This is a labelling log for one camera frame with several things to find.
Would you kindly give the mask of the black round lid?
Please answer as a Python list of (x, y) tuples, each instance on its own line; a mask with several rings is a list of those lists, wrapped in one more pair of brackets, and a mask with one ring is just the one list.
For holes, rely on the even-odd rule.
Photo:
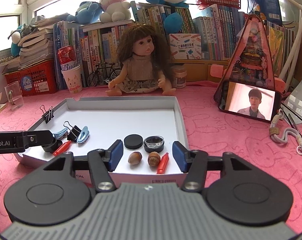
[(45, 152), (53, 154), (63, 144), (60, 139), (53, 139), (48, 145), (43, 145), (42, 148)]

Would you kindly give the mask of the red small tube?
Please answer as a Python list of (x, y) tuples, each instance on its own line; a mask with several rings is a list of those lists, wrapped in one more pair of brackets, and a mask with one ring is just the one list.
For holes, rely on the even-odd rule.
[(161, 160), (159, 162), (158, 168), (157, 168), (157, 174), (164, 174), (167, 168), (169, 162), (169, 154), (168, 152), (165, 153), (162, 157)]
[(58, 149), (55, 150), (53, 155), (56, 157), (64, 152), (67, 152), (70, 146), (71, 146), (71, 141), (68, 140), (64, 142)]

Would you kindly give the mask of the dark brown acorn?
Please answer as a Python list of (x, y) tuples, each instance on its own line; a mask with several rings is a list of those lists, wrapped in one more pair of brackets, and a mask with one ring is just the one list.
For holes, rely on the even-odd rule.
[(161, 157), (158, 152), (151, 152), (148, 155), (148, 165), (150, 167), (157, 167), (161, 161)]

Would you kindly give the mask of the blue clip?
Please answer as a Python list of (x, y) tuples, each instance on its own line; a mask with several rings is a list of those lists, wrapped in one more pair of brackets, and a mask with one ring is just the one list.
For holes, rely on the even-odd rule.
[(89, 136), (90, 136), (90, 132), (88, 126), (84, 126), (79, 136), (77, 137), (77, 143), (84, 144), (88, 140)]
[(64, 127), (60, 131), (52, 133), (52, 135), (54, 136), (55, 139), (61, 140), (62, 138), (65, 137), (67, 133), (68, 133), (68, 129)]

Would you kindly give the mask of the black binder clip on edge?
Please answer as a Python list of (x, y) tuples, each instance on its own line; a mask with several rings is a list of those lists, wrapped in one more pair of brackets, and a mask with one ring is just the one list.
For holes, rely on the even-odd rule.
[(47, 124), (51, 119), (54, 118), (54, 108), (51, 106), (48, 110), (45, 109), (44, 105), (41, 105), (39, 109), (42, 111), (42, 119)]

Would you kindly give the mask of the blue clip right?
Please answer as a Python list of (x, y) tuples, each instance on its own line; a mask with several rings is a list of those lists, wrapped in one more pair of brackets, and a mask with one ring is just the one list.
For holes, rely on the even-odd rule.
[(90, 136), (90, 132), (88, 126), (84, 126), (79, 136), (77, 137), (77, 143), (84, 144), (88, 140), (89, 136)]

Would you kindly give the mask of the pink bunny-print table cloth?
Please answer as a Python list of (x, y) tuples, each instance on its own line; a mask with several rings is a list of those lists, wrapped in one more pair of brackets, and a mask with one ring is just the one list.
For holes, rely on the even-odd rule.
[[(302, 157), (296, 153), (295, 138), (289, 136), (290, 141), (284, 146), (274, 143), (267, 123), (219, 111), (213, 100), (215, 88), (208, 81), (198, 84), (176, 92), (190, 148), (210, 155), (231, 151), (284, 182), (293, 192), (287, 224), (295, 232), (302, 232)], [(0, 112), (0, 131), (27, 130), (41, 117), (40, 105), (48, 109), (65, 98), (97, 96), (105, 96), (105, 88), (86, 88), (77, 94), (61, 90), (26, 97), (21, 109), (6, 108)], [(31, 170), (13, 154), (0, 155), (0, 232), (11, 224), (3, 205), (4, 193)]]

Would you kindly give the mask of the black round disc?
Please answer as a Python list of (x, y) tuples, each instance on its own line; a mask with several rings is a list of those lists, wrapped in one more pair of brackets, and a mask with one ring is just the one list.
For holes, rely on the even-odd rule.
[(124, 145), (130, 150), (135, 150), (143, 145), (143, 138), (138, 134), (130, 134), (124, 138)]

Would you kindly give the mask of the red plastic crate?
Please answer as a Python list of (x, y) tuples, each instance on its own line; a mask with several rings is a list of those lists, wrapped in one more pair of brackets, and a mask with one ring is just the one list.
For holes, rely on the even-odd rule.
[(3, 75), (7, 83), (18, 81), (22, 96), (54, 94), (58, 91), (53, 59)]

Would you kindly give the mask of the white cat paper cup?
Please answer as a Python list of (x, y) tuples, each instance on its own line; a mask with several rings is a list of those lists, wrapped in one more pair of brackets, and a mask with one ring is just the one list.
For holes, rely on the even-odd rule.
[(72, 69), (62, 71), (62, 75), (70, 93), (75, 94), (82, 90), (83, 87), (81, 80), (80, 65)]

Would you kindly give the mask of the red white beer can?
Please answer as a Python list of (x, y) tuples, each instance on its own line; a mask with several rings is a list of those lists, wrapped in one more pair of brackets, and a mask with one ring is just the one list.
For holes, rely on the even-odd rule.
[(76, 55), (73, 46), (58, 49), (58, 60), (62, 71), (70, 70), (76, 66)]

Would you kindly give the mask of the small brown-lid jar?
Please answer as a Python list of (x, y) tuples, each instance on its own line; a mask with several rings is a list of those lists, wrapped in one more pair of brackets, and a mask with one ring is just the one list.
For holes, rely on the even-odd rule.
[(184, 88), (186, 87), (186, 77), (187, 70), (184, 66), (174, 65), (172, 66), (173, 71), (173, 81), (172, 85), (174, 88)]

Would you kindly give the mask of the stack of books on crate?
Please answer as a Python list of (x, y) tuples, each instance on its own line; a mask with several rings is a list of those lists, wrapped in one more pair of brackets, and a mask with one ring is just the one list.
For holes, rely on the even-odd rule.
[(45, 20), (44, 16), (36, 16), (29, 24), (24, 23), (11, 32), (8, 37), (11, 40), (11, 56), (1, 60), (4, 64), (2, 74), (52, 58), (53, 27), (41, 27), (39, 22), (42, 20)]

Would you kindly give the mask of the coloured pencil box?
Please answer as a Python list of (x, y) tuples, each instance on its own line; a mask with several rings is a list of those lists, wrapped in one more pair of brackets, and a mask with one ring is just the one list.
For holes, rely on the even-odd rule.
[(173, 59), (202, 59), (200, 34), (170, 34), (169, 44)]

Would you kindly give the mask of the pink white bunny plush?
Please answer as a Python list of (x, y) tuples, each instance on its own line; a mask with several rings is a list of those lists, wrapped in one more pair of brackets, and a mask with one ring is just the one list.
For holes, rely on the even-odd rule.
[(130, 3), (127, 0), (99, 0), (103, 13), (99, 20), (102, 23), (125, 21), (131, 19)]

